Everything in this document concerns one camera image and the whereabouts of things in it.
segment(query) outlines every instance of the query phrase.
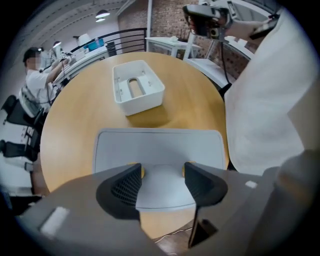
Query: ceiling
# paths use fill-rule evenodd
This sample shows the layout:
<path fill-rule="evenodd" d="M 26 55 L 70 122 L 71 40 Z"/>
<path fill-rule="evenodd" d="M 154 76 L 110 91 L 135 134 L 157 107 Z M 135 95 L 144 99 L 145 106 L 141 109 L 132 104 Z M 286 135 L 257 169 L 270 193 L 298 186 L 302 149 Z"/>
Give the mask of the ceiling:
<path fill-rule="evenodd" d="M 46 0 L 16 35 L 7 53 L 11 66 L 30 46 L 41 46 L 56 33 L 99 10 L 115 13 L 127 0 Z"/>

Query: white t-shirt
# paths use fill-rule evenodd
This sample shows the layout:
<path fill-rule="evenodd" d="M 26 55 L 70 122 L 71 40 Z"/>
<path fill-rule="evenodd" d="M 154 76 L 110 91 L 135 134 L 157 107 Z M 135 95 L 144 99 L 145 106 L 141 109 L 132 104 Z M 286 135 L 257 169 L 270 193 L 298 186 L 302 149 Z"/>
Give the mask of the white t-shirt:
<path fill-rule="evenodd" d="M 288 113 L 317 80 L 318 55 L 283 10 L 245 70 L 225 94 L 230 160 L 240 173 L 262 175 L 304 145 Z"/>
<path fill-rule="evenodd" d="M 44 108 L 45 112 L 48 112 L 51 107 L 48 101 L 52 101 L 56 96 L 56 92 L 53 89 L 52 84 L 49 83 L 48 86 L 46 86 L 48 75 L 49 74 L 46 72 L 40 73 L 38 70 L 28 69 L 25 78 L 26 86 L 37 99 L 40 106 Z"/>

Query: person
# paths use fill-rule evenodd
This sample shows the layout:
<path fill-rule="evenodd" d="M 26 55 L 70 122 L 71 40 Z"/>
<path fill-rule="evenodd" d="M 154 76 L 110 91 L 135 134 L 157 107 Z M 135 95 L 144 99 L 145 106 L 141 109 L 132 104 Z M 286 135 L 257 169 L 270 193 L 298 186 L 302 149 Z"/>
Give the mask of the person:
<path fill-rule="evenodd" d="M 318 55 L 288 10 L 280 11 L 275 28 L 264 38 L 251 40 L 249 35 L 262 24 L 234 20 L 226 31 L 226 36 L 259 45 L 224 95 L 230 161 L 238 172 L 253 175 L 262 175 L 308 149 L 303 138 L 308 136 L 309 144 L 312 141 L 312 125 L 307 124 L 312 118 L 304 118 L 299 129 L 294 120 L 315 112 L 312 106 L 296 108 L 315 92 L 319 75 Z M 195 28 L 191 20 L 190 29 Z M 293 110 L 299 113 L 298 119 L 290 116 Z"/>
<path fill-rule="evenodd" d="M 68 59 L 56 62 L 55 65 L 40 72 L 41 53 L 37 47 L 31 47 L 24 53 L 23 63 L 26 67 L 26 87 L 47 113 L 59 93 L 53 88 L 52 83 L 68 64 Z"/>

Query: white plastic tray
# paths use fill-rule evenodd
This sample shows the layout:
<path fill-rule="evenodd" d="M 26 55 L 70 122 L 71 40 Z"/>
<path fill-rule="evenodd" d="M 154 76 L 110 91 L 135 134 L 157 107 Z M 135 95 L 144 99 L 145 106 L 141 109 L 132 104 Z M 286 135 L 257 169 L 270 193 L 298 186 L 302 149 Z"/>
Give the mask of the white plastic tray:
<path fill-rule="evenodd" d="M 130 86 L 136 80 L 140 96 Z M 126 116 L 160 106 L 165 86 L 143 60 L 130 61 L 113 67 L 114 100 Z"/>

